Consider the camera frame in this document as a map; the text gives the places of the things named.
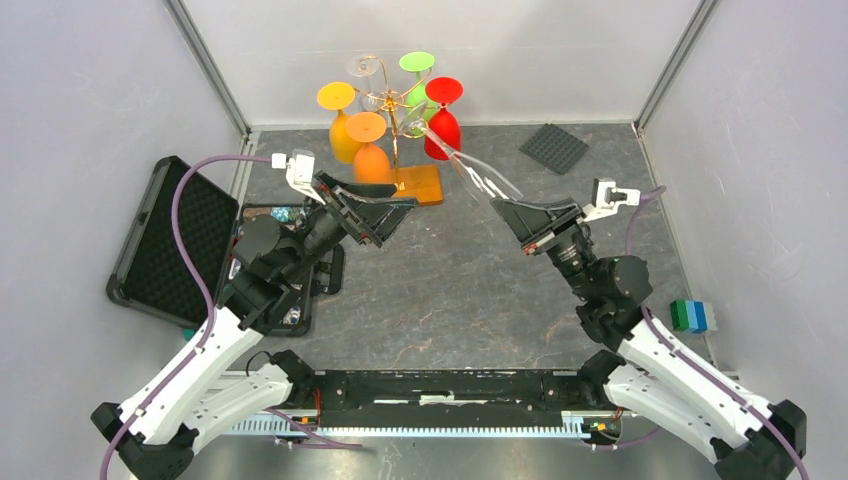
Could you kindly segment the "orange wine glass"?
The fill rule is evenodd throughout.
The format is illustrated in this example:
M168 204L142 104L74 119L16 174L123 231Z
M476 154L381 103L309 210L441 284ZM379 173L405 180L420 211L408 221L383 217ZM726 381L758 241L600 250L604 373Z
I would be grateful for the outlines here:
M353 178L360 184L393 184L393 171L388 155L376 142L387 130L385 119L375 112L360 112L346 123L348 135L361 147L354 155Z

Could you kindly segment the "clear wine glass front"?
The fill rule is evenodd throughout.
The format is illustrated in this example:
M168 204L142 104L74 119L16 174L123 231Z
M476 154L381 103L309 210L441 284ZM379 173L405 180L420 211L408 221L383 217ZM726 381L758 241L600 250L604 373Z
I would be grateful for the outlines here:
M478 204L488 205L495 198L523 199L521 191L493 166L451 148L431 131L427 122L420 117L420 111L424 107L425 103L422 102L405 115L399 126L400 133L406 134L415 130L423 134L426 140L434 143L437 151L444 154L447 161L458 172L466 190Z

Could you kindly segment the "red wine glass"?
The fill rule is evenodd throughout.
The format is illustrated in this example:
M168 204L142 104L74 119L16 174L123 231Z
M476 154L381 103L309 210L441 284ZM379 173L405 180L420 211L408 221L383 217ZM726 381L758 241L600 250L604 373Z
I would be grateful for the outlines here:
M447 110L447 106L462 96L462 84L453 77L437 77L427 83L425 93L429 100L437 104L437 110L427 121L429 129L448 146L460 150L460 125L456 117Z

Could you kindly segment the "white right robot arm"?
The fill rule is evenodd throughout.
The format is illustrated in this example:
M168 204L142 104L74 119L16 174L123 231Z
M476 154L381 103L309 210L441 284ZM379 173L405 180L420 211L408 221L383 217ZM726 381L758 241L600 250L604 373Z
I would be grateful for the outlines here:
M596 256L584 212L570 199L490 204L525 254L550 258L579 300L583 330L605 348L581 370L585 405L610 402L647 418L701 453L722 479L809 478L806 413L746 389L669 331L645 304L652 287L644 260Z

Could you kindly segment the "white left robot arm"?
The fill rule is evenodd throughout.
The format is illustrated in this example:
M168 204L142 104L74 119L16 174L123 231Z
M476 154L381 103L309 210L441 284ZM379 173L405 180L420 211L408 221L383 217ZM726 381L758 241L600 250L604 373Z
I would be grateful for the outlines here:
M139 479L174 479L207 445L253 414L286 403L306 405L313 379L274 355L258 371L210 393L241 355L280 328L305 295L316 264L344 239L383 245L417 201L391 184L350 184L320 172L313 205L295 227L270 215L244 223L232 253L240 270L192 339L143 388L119 404L103 403L92 421L108 446L99 475L119 457Z

